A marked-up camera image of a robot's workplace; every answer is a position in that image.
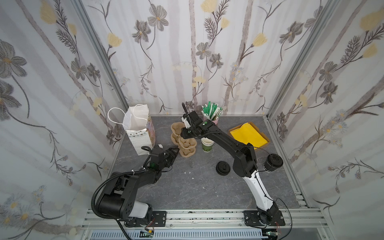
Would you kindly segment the brown pulp cup carrier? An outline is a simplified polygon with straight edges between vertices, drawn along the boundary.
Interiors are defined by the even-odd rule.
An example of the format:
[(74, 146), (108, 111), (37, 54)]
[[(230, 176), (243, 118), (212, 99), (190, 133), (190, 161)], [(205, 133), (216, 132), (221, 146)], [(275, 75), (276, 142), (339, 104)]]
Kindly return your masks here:
[(184, 158), (189, 158), (196, 153), (197, 141), (195, 139), (179, 138), (179, 153)]

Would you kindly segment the white cartoon paper gift bag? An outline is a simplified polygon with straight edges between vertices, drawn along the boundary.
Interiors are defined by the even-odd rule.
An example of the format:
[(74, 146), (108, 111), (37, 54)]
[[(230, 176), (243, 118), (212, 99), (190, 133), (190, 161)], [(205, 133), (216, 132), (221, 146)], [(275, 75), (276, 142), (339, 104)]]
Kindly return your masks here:
[[(113, 121), (110, 118), (110, 111), (112, 110), (119, 110), (124, 114), (122, 123)], [(109, 109), (107, 117), (112, 123), (123, 127), (138, 156), (147, 154), (147, 151), (143, 150), (142, 147), (146, 146), (150, 147), (150, 149), (154, 147), (156, 143), (156, 133), (147, 104), (131, 106), (126, 112), (114, 107)]]

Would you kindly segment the black cup lid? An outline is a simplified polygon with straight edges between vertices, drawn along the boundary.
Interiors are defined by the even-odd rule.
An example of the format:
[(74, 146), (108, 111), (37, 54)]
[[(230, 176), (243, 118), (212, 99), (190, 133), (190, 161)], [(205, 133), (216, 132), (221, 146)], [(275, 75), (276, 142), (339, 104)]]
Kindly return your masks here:
[(278, 168), (283, 166), (284, 161), (283, 161), (282, 157), (279, 156), (278, 154), (270, 154), (267, 158), (267, 164), (271, 168), (278, 169)]

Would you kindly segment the black paper coffee cup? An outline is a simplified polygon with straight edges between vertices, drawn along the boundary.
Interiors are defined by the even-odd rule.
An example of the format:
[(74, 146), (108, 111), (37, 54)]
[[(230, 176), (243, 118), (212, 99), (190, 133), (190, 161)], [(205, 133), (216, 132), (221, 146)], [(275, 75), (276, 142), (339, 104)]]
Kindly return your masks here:
[(265, 172), (273, 172), (275, 171), (277, 168), (273, 165), (273, 164), (270, 164), (269, 162), (265, 162), (264, 163), (264, 171)]

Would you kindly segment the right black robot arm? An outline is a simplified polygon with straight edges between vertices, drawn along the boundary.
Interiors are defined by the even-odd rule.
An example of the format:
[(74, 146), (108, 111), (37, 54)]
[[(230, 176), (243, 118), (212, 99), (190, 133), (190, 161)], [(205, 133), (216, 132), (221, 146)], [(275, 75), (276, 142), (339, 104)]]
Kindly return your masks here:
[(251, 190), (259, 212), (259, 222), (265, 226), (274, 223), (278, 217), (279, 207), (261, 180), (254, 146), (233, 139), (212, 121), (202, 120), (195, 111), (184, 113), (182, 121), (185, 124), (182, 128), (182, 138), (208, 138), (234, 158), (233, 171), (243, 178)]

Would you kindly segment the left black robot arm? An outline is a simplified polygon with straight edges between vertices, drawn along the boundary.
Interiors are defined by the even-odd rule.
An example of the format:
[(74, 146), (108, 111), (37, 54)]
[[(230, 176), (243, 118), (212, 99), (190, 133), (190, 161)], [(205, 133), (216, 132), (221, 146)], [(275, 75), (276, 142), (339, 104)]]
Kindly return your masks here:
[(165, 168), (173, 166), (180, 149), (165, 150), (159, 145), (141, 149), (149, 155), (138, 171), (114, 172), (97, 187), (91, 199), (91, 209), (96, 216), (115, 220), (148, 216), (151, 206), (136, 201), (138, 189), (157, 183)]

